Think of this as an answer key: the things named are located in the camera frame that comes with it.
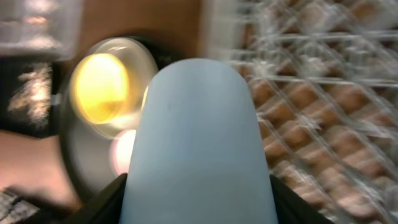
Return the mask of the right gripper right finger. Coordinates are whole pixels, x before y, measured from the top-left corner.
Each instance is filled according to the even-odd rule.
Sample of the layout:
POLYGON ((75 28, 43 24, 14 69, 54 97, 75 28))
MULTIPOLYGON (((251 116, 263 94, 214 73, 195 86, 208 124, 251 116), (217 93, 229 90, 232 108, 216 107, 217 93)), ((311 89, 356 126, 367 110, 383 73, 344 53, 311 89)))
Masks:
POLYGON ((279 224, 333 224, 276 176, 269 177, 279 224))

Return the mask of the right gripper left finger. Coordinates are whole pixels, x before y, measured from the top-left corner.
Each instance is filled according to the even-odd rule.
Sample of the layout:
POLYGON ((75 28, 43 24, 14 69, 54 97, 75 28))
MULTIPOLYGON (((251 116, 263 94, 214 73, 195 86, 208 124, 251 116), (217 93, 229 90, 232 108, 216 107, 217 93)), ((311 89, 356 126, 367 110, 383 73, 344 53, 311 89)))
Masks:
POLYGON ((127 174, 121 174, 79 211, 62 220, 63 224, 118 224, 127 174))

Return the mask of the blue cup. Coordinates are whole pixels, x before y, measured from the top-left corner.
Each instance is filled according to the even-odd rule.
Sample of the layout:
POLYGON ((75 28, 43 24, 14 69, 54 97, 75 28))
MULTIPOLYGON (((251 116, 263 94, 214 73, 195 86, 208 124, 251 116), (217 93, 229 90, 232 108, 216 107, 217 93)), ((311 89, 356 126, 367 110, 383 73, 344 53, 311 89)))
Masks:
POLYGON ((193 58, 152 80, 121 223, 277 223, 250 92, 229 65, 193 58))

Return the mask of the yellow bowl with food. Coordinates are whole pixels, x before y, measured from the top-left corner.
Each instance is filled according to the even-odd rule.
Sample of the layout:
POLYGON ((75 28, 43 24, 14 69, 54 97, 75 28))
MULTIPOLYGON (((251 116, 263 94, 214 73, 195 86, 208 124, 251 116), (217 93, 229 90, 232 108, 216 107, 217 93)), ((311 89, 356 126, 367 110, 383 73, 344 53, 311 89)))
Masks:
POLYGON ((138 74, 112 54, 92 54, 75 67, 69 88, 75 113, 106 124, 133 110, 143 95, 138 74))

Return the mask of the grey plate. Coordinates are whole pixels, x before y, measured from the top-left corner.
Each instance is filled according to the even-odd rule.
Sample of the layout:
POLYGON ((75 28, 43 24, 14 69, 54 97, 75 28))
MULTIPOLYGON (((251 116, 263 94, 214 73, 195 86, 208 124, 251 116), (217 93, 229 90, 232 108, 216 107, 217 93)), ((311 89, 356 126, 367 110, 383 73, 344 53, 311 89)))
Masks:
POLYGON ((120 59, 122 63, 125 64, 130 70, 136 71, 140 81, 142 82, 142 86, 144 87, 143 95, 136 107, 131 110, 130 113, 116 118, 110 123, 90 124, 84 121, 78 114, 75 114, 81 121, 83 121, 83 123, 88 125, 93 131, 104 138, 114 139, 122 131, 130 129, 136 130, 139 125, 139 120, 141 118, 141 113, 145 104, 147 88, 150 81, 158 71, 158 67, 153 56, 142 43, 127 37, 114 37, 98 42, 91 49, 89 49, 87 54, 80 61, 92 54, 112 54, 120 59))

